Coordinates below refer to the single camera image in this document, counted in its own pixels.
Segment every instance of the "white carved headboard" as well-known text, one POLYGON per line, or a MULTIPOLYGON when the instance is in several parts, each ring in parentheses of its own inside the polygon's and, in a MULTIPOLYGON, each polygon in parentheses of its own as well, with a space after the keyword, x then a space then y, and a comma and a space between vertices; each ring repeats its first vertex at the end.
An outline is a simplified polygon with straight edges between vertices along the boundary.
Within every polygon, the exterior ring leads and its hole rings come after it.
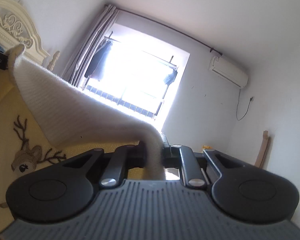
POLYGON ((0 0, 0 45, 7 50, 19 43, 26 46, 25 57, 39 65, 50 56, 42 48, 41 38, 22 5, 14 0, 0 0))

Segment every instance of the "hanging clothes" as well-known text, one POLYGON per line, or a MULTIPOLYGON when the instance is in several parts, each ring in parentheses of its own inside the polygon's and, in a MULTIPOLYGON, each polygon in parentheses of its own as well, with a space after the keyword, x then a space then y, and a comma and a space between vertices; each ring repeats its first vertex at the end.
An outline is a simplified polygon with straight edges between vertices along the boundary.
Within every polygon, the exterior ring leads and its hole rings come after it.
POLYGON ((84 74, 84 77, 87 78, 90 76, 90 78, 94 78, 99 81, 102 80, 104 76, 106 58, 108 57, 111 47, 112 42, 108 41, 103 46, 101 46, 100 49, 97 50, 97 52, 92 57, 87 71, 84 74))
POLYGON ((174 81, 175 81, 175 79, 176 79, 176 76, 177 76, 177 74, 178 74, 178 71, 176 71, 175 69, 172 71, 172 73, 171 74, 168 74, 165 78, 164 78, 164 83, 166 84, 166 85, 171 85, 174 81))

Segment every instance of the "dark clothing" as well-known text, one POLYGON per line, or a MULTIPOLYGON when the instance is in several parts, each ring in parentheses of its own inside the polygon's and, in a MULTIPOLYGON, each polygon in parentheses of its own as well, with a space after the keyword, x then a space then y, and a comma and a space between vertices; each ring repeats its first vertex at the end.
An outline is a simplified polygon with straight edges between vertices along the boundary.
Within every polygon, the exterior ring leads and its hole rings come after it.
POLYGON ((84 77, 89 77, 97 79, 98 81, 102 80, 105 71, 106 58, 111 50, 112 43, 107 42, 101 49, 99 49, 94 56, 87 68, 84 77))

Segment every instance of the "curtain rod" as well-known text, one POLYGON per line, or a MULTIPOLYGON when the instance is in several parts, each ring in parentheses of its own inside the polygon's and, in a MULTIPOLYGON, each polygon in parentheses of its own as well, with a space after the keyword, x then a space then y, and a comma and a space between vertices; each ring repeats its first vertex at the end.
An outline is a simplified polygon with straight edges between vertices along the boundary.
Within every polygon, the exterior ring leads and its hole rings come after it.
POLYGON ((209 45, 203 43, 202 41, 199 41, 198 39, 196 39, 196 38, 194 38, 194 37, 191 37, 190 35, 188 35, 188 34, 186 34, 186 33, 183 33, 183 32, 181 32, 181 31, 178 31, 177 29, 172 28, 172 27, 170 27, 170 26, 168 26, 168 25, 166 25, 166 24, 164 24, 164 23, 158 22, 158 21, 153 20, 153 19, 150 19, 150 18, 148 18, 148 17, 146 17, 146 16, 142 16, 142 15, 140 15, 140 14, 137 14, 137 13, 134 13, 134 12, 125 10, 125 9, 118 8, 118 10, 123 11, 123 12, 127 12, 127 13, 131 13, 131 14, 133 14, 133 15, 142 17, 142 18, 144 18, 144 19, 147 19, 147 20, 152 21, 152 22, 155 22, 155 23, 159 23, 159 24, 163 25, 164 27, 167 27, 167 28, 169 28, 169 29, 171 29, 171 30, 174 30, 175 32, 180 33, 180 34, 182 34, 182 35, 184 35, 184 36, 187 36, 188 38, 191 38, 191 39, 193 39, 194 41, 196 41, 196 42, 198 42, 198 43, 200 43, 200 44, 202 44, 202 45, 208 47, 208 48, 210 49, 210 52, 215 51, 215 52, 217 52, 218 54, 220 54, 220 56, 223 55, 222 52, 220 52, 220 51, 214 49, 213 47, 211 47, 211 46, 209 46, 209 45))

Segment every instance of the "fuzzy white cloth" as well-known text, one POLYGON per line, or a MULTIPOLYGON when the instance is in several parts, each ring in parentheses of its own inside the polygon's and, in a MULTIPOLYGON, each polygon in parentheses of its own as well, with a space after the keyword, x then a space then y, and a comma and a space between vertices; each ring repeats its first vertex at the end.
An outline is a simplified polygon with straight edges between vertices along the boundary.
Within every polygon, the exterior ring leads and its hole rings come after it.
POLYGON ((82 93, 27 60, 23 57, 24 50, 20 44, 7 51, 10 78, 53 146, 142 140, 148 153, 146 178, 164 179, 163 141, 154 126, 82 93))

